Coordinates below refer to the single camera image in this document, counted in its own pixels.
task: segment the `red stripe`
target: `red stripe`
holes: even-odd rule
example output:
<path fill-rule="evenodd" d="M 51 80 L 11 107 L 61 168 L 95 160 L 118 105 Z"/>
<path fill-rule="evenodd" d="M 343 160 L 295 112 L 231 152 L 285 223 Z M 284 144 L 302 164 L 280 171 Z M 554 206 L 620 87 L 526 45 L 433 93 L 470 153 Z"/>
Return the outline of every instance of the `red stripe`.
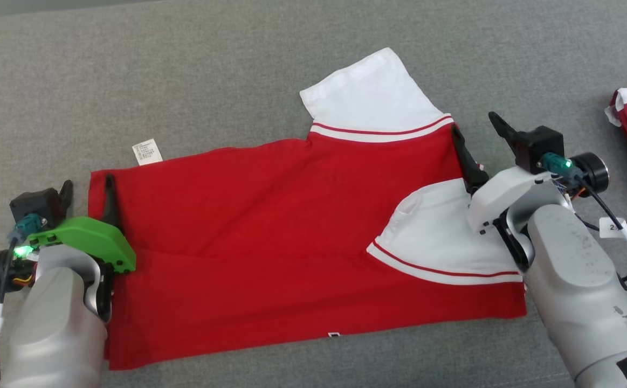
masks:
<path fill-rule="evenodd" d="M 362 135 L 406 135 L 407 133 L 414 133 L 414 132 L 418 132 L 420 130 L 424 130 L 426 128 L 429 128 L 431 126 L 436 125 L 437 123 L 440 123 L 443 120 L 446 119 L 450 119 L 452 118 L 452 116 L 446 116 L 444 118 L 441 118 L 437 121 L 434 121 L 432 123 L 430 123 L 429 125 L 426 126 L 422 126 L 421 128 L 415 128 L 415 129 L 410 129 L 410 130 L 403 130 L 402 132 L 375 132 L 372 130 L 355 130 L 355 129 L 344 129 L 344 128 L 335 128 L 334 126 L 327 126 L 325 124 L 321 124 L 321 123 L 313 123 L 313 126 L 320 126 L 321 128 L 325 128 L 325 129 L 329 129 L 329 130 L 336 130 L 337 132 L 346 132 L 346 133 L 360 133 Z"/>
<path fill-rule="evenodd" d="M 438 269 L 433 269 L 433 268 L 426 268 L 426 267 L 421 267 L 419 265 L 414 265 L 412 263 L 408 263 L 405 262 L 404 260 L 398 258 L 397 256 L 393 255 L 392 253 L 386 251 L 385 249 L 383 249 L 382 246 L 378 245 L 378 243 L 376 241 L 373 241 L 373 245 L 380 249 L 380 251 L 382 253 L 385 253 L 386 255 L 390 256 L 391 258 L 397 260 L 398 262 L 401 262 L 403 265 L 408 265 L 409 267 L 414 267 L 416 269 L 422 269 L 424 271 L 430 271 L 430 272 L 435 272 L 435 273 L 440 273 L 441 275 L 449 275 L 449 276 L 474 276 L 476 278 L 492 278 L 494 276 L 500 276 L 500 275 L 519 275 L 520 273 L 517 271 L 503 271 L 503 272 L 497 272 L 497 273 L 490 273 L 488 275 L 485 275 L 483 273 L 460 273 L 460 272 L 447 272 L 447 271 L 440 271 Z"/>

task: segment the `connector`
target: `connector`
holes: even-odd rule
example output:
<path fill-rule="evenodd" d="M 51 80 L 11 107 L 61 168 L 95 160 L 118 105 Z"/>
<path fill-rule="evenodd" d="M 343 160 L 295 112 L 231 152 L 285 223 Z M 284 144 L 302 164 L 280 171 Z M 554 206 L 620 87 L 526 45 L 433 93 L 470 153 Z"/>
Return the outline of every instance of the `connector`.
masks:
<path fill-rule="evenodd" d="M 545 153 L 538 166 L 570 181 L 574 181 L 575 176 L 584 177 L 584 172 L 574 162 L 555 153 Z"/>
<path fill-rule="evenodd" d="M 27 214 L 21 221 L 18 221 L 15 226 L 13 226 L 13 230 L 7 236 L 7 241 L 12 241 L 12 239 L 16 239 L 16 245 L 21 245 L 28 236 L 33 233 L 38 233 L 43 228 L 43 221 L 40 219 L 40 216 L 37 214 Z"/>

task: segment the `white label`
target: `white label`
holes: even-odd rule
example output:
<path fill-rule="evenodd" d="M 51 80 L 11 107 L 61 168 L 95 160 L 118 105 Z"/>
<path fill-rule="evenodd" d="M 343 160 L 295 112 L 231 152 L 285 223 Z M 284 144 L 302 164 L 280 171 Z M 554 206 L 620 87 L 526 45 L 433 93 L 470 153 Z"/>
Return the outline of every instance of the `white label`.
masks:
<path fill-rule="evenodd" d="M 160 149 L 158 149 L 155 139 L 138 143 L 132 148 L 134 154 L 136 154 L 136 160 L 138 160 L 139 165 L 162 162 L 162 155 L 160 155 Z"/>
<path fill-rule="evenodd" d="M 622 228 L 627 230 L 627 223 L 623 218 L 618 218 L 617 221 L 622 224 Z M 598 235 L 601 238 L 625 238 L 622 231 L 617 230 L 617 225 L 613 223 L 613 220 L 609 217 L 602 217 L 598 221 Z"/>

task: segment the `white sleeve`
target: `white sleeve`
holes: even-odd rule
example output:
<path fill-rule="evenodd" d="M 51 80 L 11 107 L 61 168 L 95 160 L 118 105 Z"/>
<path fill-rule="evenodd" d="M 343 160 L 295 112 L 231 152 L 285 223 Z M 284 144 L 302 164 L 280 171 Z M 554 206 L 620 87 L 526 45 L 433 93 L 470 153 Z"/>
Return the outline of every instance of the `white sleeve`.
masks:
<path fill-rule="evenodd" d="M 398 271 L 446 285 L 522 282 L 495 226 L 484 226 L 483 234 L 471 230 L 470 201 L 462 179 L 422 187 L 400 202 L 367 252 Z"/>
<path fill-rule="evenodd" d="M 452 122 L 434 107 L 388 48 L 336 71 L 300 94 L 314 120 L 311 131 L 345 140 L 404 140 Z"/>

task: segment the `gray fabric surface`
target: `gray fabric surface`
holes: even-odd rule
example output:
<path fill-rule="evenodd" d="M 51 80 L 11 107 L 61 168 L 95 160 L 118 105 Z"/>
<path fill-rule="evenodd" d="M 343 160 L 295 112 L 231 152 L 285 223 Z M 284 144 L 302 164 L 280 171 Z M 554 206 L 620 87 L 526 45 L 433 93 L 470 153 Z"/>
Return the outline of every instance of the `gray fabric surface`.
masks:
<path fill-rule="evenodd" d="M 627 86 L 627 1 L 390 3 L 169 0 L 0 18 L 0 249 L 8 201 L 136 164 L 304 137 L 298 91 L 392 47 L 495 172 L 513 157 L 489 126 L 564 133 L 611 169 L 604 194 L 627 218 L 627 145 L 602 109 Z M 597 221 L 600 209 L 580 201 Z M 604 241 L 621 273 L 627 247 Z M 25 293 L 6 302 L 8 333 Z M 426 325 L 247 349 L 109 372 L 104 386 L 571 386 L 535 307 L 519 320 Z"/>
<path fill-rule="evenodd" d="M 60 0 L 0 0 L 0 16 L 151 1 L 153 0 L 67 0 L 66 2 Z"/>

